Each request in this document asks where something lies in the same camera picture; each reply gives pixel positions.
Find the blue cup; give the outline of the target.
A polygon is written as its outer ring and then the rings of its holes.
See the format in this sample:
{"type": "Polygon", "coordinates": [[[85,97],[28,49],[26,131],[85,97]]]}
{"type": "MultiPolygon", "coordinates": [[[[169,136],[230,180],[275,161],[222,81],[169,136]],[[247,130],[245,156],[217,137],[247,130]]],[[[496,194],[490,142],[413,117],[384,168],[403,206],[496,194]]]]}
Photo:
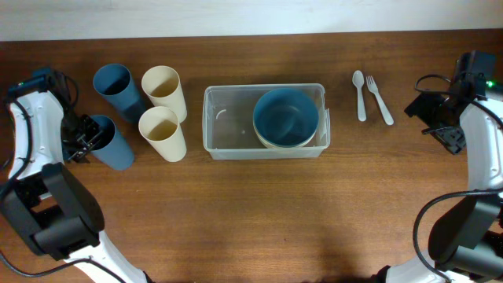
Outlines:
{"type": "Polygon", "coordinates": [[[103,115],[93,115],[90,118],[103,133],[91,153],[114,170],[124,171],[131,167],[134,153],[114,121],[103,115]]]}
{"type": "Polygon", "coordinates": [[[97,70],[93,86],[129,123],[137,123],[147,109],[130,70],[122,64],[107,64],[97,70]]]}

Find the cream cup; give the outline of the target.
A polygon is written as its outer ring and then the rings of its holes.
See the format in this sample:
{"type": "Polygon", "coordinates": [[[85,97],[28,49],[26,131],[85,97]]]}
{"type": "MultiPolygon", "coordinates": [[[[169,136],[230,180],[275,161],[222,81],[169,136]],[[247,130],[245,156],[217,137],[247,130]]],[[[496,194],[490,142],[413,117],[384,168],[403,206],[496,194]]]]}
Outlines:
{"type": "Polygon", "coordinates": [[[179,74],[171,67],[150,68],[141,79],[141,87],[154,106],[172,110],[180,123],[187,117],[187,108],[179,74]]]}
{"type": "Polygon", "coordinates": [[[139,119],[141,136],[168,162],[182,160],[187,148],[177,115],[164,106],[144,112],[139,119]]]}

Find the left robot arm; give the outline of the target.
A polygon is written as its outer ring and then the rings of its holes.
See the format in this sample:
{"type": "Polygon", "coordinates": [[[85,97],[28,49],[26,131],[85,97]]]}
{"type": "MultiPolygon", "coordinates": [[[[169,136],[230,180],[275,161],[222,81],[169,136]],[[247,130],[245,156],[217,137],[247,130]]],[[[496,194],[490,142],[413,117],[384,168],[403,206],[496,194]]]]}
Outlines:
{"type": "Polygon", "coordinates": [[[134,162],[111,119],[75,113],[73,83],[63,72],[41,68],[8,89],[4,104],[15,145],[1,213],[33,253],[60,262],[38,277],[76,266],[95,282],[149,282],[111,242],[96,198],[65,166],[85,163],[88,154],[117,171],[134,162]]]}

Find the cream cup back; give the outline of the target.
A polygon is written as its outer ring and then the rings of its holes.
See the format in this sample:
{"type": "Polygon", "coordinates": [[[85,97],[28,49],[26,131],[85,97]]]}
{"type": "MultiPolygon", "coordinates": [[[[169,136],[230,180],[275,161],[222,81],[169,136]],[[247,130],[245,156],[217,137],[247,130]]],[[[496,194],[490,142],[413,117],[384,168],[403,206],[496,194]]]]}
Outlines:
{"type": "Polygon", "coordinates": [[[172,110],[180,123],[187,117],[187,108],[179,74],[171,67],[150,68],[141,79],[141,87],[154,106],[172,110]]]}

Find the blue bowl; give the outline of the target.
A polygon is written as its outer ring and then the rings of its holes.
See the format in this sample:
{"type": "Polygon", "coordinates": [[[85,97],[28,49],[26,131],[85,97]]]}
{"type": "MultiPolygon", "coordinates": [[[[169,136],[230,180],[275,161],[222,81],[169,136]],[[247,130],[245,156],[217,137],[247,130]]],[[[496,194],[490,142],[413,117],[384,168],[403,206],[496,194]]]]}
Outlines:
{"type": "Polygon", "coordinates": [[[319,120],[314,100],[304,91],[292,88],[265,93],[252,113],[257,135],[279,148],[304,146],[314,137],[319,120]]]}

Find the cream cup front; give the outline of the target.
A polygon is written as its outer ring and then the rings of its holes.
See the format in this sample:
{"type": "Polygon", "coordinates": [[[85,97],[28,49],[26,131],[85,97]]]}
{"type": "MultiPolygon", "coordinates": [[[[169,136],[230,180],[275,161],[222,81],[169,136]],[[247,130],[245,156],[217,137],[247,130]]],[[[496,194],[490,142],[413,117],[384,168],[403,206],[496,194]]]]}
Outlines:
{"type": "Polygon", "coordinates": [[[168,162],[182,160],[187,148],[177,115],[164,106],[144,112],[139,119],[141,136],[168,162]]]}

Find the cream bowl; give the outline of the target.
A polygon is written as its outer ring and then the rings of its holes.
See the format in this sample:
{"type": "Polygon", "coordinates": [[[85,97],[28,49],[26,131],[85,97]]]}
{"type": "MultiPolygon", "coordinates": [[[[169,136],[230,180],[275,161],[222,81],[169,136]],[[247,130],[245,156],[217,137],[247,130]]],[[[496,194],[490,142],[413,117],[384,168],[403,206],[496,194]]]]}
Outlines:
{"type": "Polygon", "coordinates": [[[316,131],[312,133],[299,128],[291,127],[289,130],[272,129],[272,135],[264,133],[254,127],[259,140],[267,148],[298,148],[303,147],[311,141],[316,131]]]}

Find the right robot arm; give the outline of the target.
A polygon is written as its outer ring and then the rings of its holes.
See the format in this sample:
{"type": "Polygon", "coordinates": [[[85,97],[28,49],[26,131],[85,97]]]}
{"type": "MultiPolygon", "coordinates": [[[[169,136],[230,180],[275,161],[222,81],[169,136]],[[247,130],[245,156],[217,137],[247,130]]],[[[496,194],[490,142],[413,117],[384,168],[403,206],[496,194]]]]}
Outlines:
{"type": "Polygon", "coordinates": [[[417,86],[406,107],[452,154],[467,151],[468,188],[428,201],[413,224],[416,255],[385,266],[372,282],[502,280],[502,85],[492,79],[496,57],[474,50],[456,62],[447,90],[417,86]]]}

